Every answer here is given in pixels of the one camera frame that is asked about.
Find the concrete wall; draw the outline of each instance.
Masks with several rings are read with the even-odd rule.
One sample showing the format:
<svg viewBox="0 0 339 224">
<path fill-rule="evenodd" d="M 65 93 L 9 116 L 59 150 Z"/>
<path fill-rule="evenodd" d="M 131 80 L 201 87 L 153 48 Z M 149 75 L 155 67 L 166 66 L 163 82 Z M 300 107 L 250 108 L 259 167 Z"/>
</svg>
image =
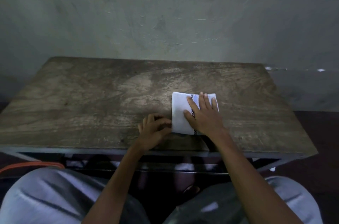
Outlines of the concrete wall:
<svg viewBox="0 0 339 224">
<path fill-rule="evenodd" d="M 1 0 L 0 22 L 0 101 L 83 56 L 264 63 L 295 110 L 339 111 L 339 0 Z"/>
</svg>

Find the forearm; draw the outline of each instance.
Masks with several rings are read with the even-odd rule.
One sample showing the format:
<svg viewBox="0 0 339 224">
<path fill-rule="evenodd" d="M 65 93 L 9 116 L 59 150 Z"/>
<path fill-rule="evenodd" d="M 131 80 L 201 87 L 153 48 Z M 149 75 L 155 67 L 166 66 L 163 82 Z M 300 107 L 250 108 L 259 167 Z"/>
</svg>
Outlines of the forearm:
<svg viewBox="0 0 339 224">
<path fill-rule="evenodd" d="M 118 224 L 142 152 L 131 146 L 82 224 Z"/>
<path fill-rule="evenodd" d="M 298 223 L 301 220 L 255 170 L 227 132 L 217 145 L 240 202 L 251 224 Z"/>
</svg>

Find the person's right arm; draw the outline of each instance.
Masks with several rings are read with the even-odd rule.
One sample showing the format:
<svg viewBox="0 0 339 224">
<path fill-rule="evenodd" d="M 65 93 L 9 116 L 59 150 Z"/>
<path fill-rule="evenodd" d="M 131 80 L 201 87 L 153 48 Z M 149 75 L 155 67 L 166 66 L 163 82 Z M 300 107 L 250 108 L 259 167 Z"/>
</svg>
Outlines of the person's right arm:
<svg viewBox="0 0 339 224">
<path fill-rule="evenodd" d="M 200 109 L 190 97 L 187 97 L 187 100 L 195 117 L 185 111 L 186 119 L 192 128 L 208 136 L 218 148 L 249 222 L 302 224 L 237 148 L 228 130 L 223 126 L 216 100 L 212 99 L 211 105 L 207 95 L 200 93 Z"/>
</svg>

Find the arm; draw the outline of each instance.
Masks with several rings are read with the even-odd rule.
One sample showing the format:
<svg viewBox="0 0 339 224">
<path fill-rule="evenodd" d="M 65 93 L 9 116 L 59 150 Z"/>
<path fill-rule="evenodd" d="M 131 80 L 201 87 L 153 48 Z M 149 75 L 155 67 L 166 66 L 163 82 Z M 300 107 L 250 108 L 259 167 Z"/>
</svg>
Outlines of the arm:
<svg viewBox="0 0 339 224">
<path fill-rule="evenodd" d="M 159 114 L 150 114 L 144 118 L 142 124 L 139 124 L 140 136 L 122 158 L 117 170 L 83 219 L 82 224 L 119 223 L 129 185 L 139 159 L 171 132 L 171 128 L 163 128 L 158 131 L 164 124 L 171 124 L 171 120 Z"/>
<path fill-rule="evenodd" d="M 190 97 L 188 102 L 195 118 L 185 111 L 186 119 L 192 128 L 207 135 L 218 148 L 250 223 L 302 224 L 237 148 L 228 130 L 223 127 L 215 98 L 211 106 L 207 95 L 200 93 L 200 110 Z"/>
</svg>

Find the gray pants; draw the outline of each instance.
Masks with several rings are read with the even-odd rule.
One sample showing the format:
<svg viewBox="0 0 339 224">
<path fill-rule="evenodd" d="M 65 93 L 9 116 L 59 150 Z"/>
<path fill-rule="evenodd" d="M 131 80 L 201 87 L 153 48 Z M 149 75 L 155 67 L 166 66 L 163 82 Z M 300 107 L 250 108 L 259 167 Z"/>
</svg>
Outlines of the gray pants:
<svg viewBox="0 0 339 224">
<path fill-rule="evenodd" d="M 285 177 L 266 180 L 303 223 L 322 223 L 316 201 L 302 185 Z M 54 167 L 31 171 L 6 193 L 0 209 L 0 224 L 79 224 L 106 182 Z M 150 222 L 141 203 L 128 196 L 120 223 Z M 178 206 L 164 223 L 245 224 L 248 221 L 232 183 L 224 183 L 211 186 Z"/>
</svg>

